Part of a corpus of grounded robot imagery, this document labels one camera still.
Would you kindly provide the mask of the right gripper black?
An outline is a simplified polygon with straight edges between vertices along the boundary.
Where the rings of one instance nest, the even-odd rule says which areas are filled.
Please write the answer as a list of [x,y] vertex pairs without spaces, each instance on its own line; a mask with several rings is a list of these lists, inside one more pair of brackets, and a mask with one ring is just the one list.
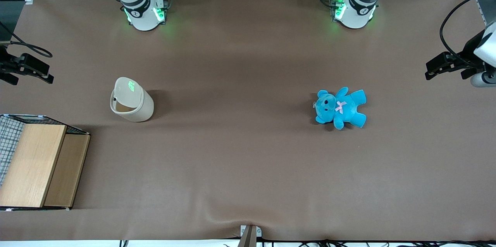
[[5,47],[0,48],[0,80],[16,86],[18,77],[11,74],[38,74],[39,79],[48,84],[53,84],[54,76],[49,74],[50,66],[34,56],[24,53],[19,57],[11,55]]

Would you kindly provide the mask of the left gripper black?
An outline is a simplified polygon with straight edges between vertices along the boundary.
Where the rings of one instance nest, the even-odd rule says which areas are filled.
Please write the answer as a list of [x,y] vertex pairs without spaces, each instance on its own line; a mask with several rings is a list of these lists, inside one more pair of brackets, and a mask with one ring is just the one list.
[[449,52],[442,52],[432,60],[426,63],[427,72],[425,73],[425,79],[431,80],[440,72],[454,72],[462,71],[462,79],[469,79],[478,72],[485,71],[485,65],[482,60],[476,57],[473,53],[462,53],[459,52],[458,55],[465,61],[461,61],[456,58],[453,54]]

